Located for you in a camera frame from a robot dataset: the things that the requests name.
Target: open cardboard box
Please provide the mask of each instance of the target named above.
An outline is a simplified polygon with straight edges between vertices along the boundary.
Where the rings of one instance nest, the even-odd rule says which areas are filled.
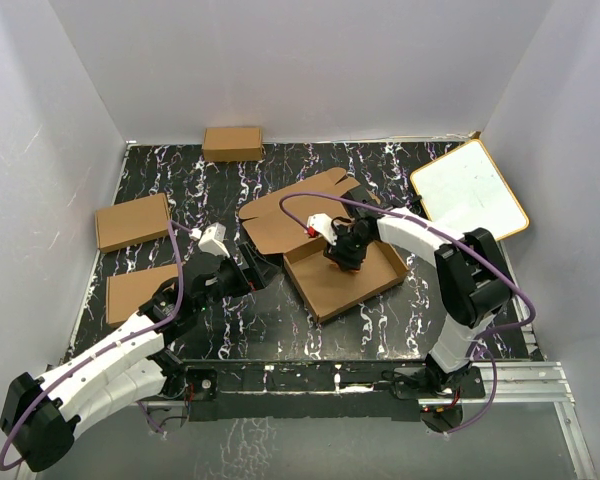
[[[344,168],[331,168],[249,202],[238,214],[260,253],[283,254],[285,269],[318,322],[397,285],[407,275],[407,266],[395,249],[381,243],[369,245],[360,272],[340,271],[323,256],[325,241],[309,238],[278,204],[289,193],[323,192],[341,196],[358,185]],[[341,203],[318,197],[294,197],[285,206],[304,222],[315,213],[326,213],[332,218],[347,216]]]

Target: cable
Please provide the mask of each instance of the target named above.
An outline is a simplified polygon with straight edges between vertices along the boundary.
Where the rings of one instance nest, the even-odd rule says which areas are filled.
[[[456,390],[456,394],[453,396],[453,402],[451,402],[450,405],[447,405],[445,407],[445,410],[450,410],[453,407],[455,407],[456,403],[458,403],[458,400],[460,400],[460,387],[458,387],[458,389]]]
[[[271,266],[271,267],[275,267],[277,269],[280,268],[280,265],[276,265],[275,263],[271,263],[269,260],[267,260],[265,258],[265,256],[263,254],[261,254],[258,250],[251,250],[251,253],[254,254],[254,256],[258,257],[262,262],[266,263],[267,265]]]
[[[195,392],[193,390],[193,384],[189,384],[189,387],[187,388],[187,391],[184,394],[184,408],[187,409],[187,412],[189,412],[189,406],[191,404],[191,402],[193,402],[193,396],[194,396]]]
[[[282,197],[280,199],[280,202],[279,202],[280,209],[284,213],[286,213],[289,217],[291,217],[296,223],[298,223],[298,225],[300,225],[305,231],[307,231],[307,226],[302,222],[302,220],[300,220],[297,216],[295,216],[293,213],[291,213],[289,210],[287,210],[287,208],[283,205],[285,200],[288,200],[289,198],[301,197],[301,196],[326,198],[328,200],[334,200],[334,201],[337,201],[340,203],[344,203],[346,205],[351,205],[351,206],[359,207],[359,208],[365,208],[372,212],[380,213],[382,215],[389,215],[391,217],[402,218],[404,220],[408,220],[408,221],[415,223],[416,225],[424,228],[425,230],[430,231],[431,233],[437,235],[438,237],[446,240],[447,242],[451,243],[452,245],[454,245],[455,247],[459,248],[464,253],[466,253],[467,255],[472,257],[474,260],[476,260],[484,268],[489,270],[496,278],[498,278],[498,280],[502,281],[502,283],[504,283],[515,295],[517,295],[525,303],[525,305],[529,309],[529,316],[526,319],[516,322],[516,323],[508,323],[505,325],[498,325],[495,327],[487,328],[484,332],[476,335],[475,341],[487,338],[491,335],[495,335],[497,333],[500,333],[500,332],[503,332],[506,330],[514,330],[514,329],[522,328],[525,325],[529,325],[531,322],[533,322],[535,320],[536,307],[533,305],[533,302],[527,296],[527,294],[524,293],[520,289],[520,287],[518,287],[515,283],[513,283],[504,273],[502,273],[500,270],[498,270],[495,267],[495,265],[493,265],[491,262],[489,262],[486,258],[484,258],[482,255],[480,255],[478,252],[473,250],[471,247],[456,240],[455,238],[446,234],[442,230],[438,230],[437,228],[435,228],[432,225],[427,225],[419,217],[416,217],[415,215],[403,215],[400,213],[393,212],[391,210],[385,210],[383,208],[374,207],[373,205],[368,205],[366,203],[355,202],[353,200],[348,200],[346,198],[337,197],[335,195],[329,195],[328,193],[299,192],[299,193],[290,193],[288,195],[285,195],[284,197]]]
[[[186,415],[172,415],[160,422],[160,428],[164,427],[169,420],[187,420],[188,418],[189,417],[187,417]]]
[[[163,398],[165,400],[175,400],[176,398],[180,398],[180,396],[184,393],[184,391],[186,389],[187,389],[187,384],[185,383],[184,387],[182,387],[182,390],[180,390],[178,393],[176,393],[173,397],[167,397],[165,395],[160,395],[160,398]]]
[[[158,425],[158,422],[156,422],[153,417],[149,414],[149,411],[147,410],[147,407],[144,406],[144,404],[142,402],[136,402],[138,404],[138,406],[140,407],[140,410],[142,411],[142,413],[144,414],[144,416],[147,418],[147,422],[149,422],[149,425],[151,425],[151,427],[153,428],[153,430],[156,433],[161,433],[161,434],[165,434],[167,432],[165,432],[162,429],[162,424]]]
[[[171,239],[171,244],[173,246],[174,254],[176,257],[176,266],[178,269],[178,297],[176,300],[176,305],[175,305],[173,311],[164,320],[161,320],[160,322],[158,322],[154,325],[151,325],[150,327],[143,328],[142,330],[131,333],[131,334],[127,335],[126,337],[121,338],[120,343],[126,343],[129,340],[133,340],[134,338],[144,335],[147,332],[151,332],[153,330],[157,330],[158,328],[164,327],[165,325],[167,325],[171,321],[173,321],[173,319],[178,314],[178,311],[180,310],[180,306],[182,305],[182,298],[184,297],[184,276],[182,273],[182,259],[180,257],[180,251],[178,250],[178,242],[176,240],[176,234],[173,230],[174,226],[179,229],[182,229],[186,232],[189,232],[189,233],[191,233],[191,230],[184,227],[183,225],[180,225],[179,223],[174,222],[173,220],[170,220],[167,223],[167,229],[169,231],[169,238]],[[51,393],[53,390],[55,390],[58,387],[58,385],[60,385],[62,382],[64,382],[67,378],[70,378],[71,376],[73,376],[77,371],[79,371],[85,365],[88,365],[89,363],[91,363],[95,358],[107,353],[109,350],[113,350],[114,348],[116,348],[117,345],[118,345],[118,342],[112,342],[109,345],[98,350],[95,353],[95,355],[85,358],[80,363],[78,363],[71,369],[67,370],[67,372],[65,372],[63,375],[58,377],[58,379],[56,381],[54,381],[51,385],[49,385],[49,387],[46,390],[41,392],[40,395],[38,395],[33,400],[33,402],[31,402],[29,404],[29,406],[24,410],[24,412],[22,412],[22,415],[20,416],[20,418],[18,418],[18,421],[16,421],[16,423],[13,425],[11,432],[9,433],[9,435],[7,435],[7,440],[5,441],[5,443],[2,447],[2,450],[0,450],[0,471],[4,472],[7,470],[11,470],[12,468],[17,467],[24,461],[24,457],[23,457],[23,458],[16,460],[15,462],[10,463],[9,465],[4,464],[5,457],[7,456],[9,447],[13,444],[13,440],[16,438],[16,435],[18,435],[18,432],[22,428],[22,425],[24,425],[24,422],[27,421],[27,419],[29,418],[31,413],[33,413],[33,411],[40,404],[40,402],[42,402],[42,400],[44,400],[49,393]]]
[[[496,366],[496,359],[494,358],[493,354],[489,351],[489,349],[485,348],[481,353],[487,354],[487,356],[489,357],[489,360],[491,360],[491,367],[493,368],[493,387],[491,388],[491,395],[489,395],[489,399],[487,400],[487,403],[484,404],[484,406],[480,409],[480,411],[478,413],[475,414],[475,416],[471,417],[466,422],[461,423],[457,427],[447,430],[446,432],[443,433],[443,435],[445,435],[445,436],[449,435],[451,433],[459,432],[460,430],[464,430],[467,427],[470,427],[471,425],[476,423],[478,420],[480,420],[482,417],[484,417],[485,413],[487,413],[487,411],[491,408],[491,405],[493,405],[493,401],[496,398],[496,390],[498,389],[498,367]]]

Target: cardboard box lid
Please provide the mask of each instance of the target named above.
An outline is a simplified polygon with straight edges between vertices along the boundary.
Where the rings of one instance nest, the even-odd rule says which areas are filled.
[[[169,218],[169,206],[164,193],[98,210],[98,248],[107,253],[164,237],[168,233]]]
[[[242,150],[261,146],[262,131],[258,127],[207,128],[202,149]]]
[[[117,327],[148,301],[162,282],[178,276],[178,267],[166,265],[107,278],[107,323]]]
[[[264,255],[286,253],[311,239],[302,228],[280,210],[278,202],[289,193],[322,192],[341,196],[360,185],[347,176],[347,171],[335,167],[305,180],[272,192],[244,205],[238,212],[243,227],[260,253]],[[304,222],[310,215],[326,213],[330,217],[347,216],[341,203],[317,197],[296,197],[285,206]]]

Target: gray wall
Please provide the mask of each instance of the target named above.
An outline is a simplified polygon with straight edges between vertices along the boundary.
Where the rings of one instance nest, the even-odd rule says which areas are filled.
[[[550,0],[51,0],[126,139],[482,130]]]
[[[508,247],[600,474],[600,1],[556,2],[483,139],[531,218]]]
[[[0,0],[0,412],[66,348],[123,150],[48,2]]]
[[[467,417],[477,408],[467,408]],[[496,404],[448,442],[428,436],[424,424],[382,418],[178,427],[170,421],[163,441],[149,435],[138,408],[125,408],[87,431],[39,480],[575,479],[551,403]]]

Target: small cardboard box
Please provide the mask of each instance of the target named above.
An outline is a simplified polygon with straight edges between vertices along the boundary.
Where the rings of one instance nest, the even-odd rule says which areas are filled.
[[[158,287],[178,276],[176,265],[150,268],[107,278],[107,324],[118,328],[147,302]]]
[[[262,160],[259,128],[207,128],[202,154],[208,162]]]
[[[373,242],[359,272],[342,272],[323,255],[317,238],[284,254],[284,266],[311,315],[324,322],[402,282],[407,266],[391,245]]]
[[[360,272],[340,271],[323,256],[324,239],[309,238],[278,205],[289,193],[323,192],[340,196],[358,185],[344,168],[332,168],[249,202],[238,213],[261,253],[283,254],[285,269],[318,322],[397,285],[407,275],[407,266],[395,249],[382,243],[369,245]],[[347,216],[341,203],[318,197],[294,197],[285,206],[304,222],[314,213],[326,213],[332,218]]]
[[[119,203],[96,212],[96,237],[102,253],[166,236],[169,204],[164,193]]]

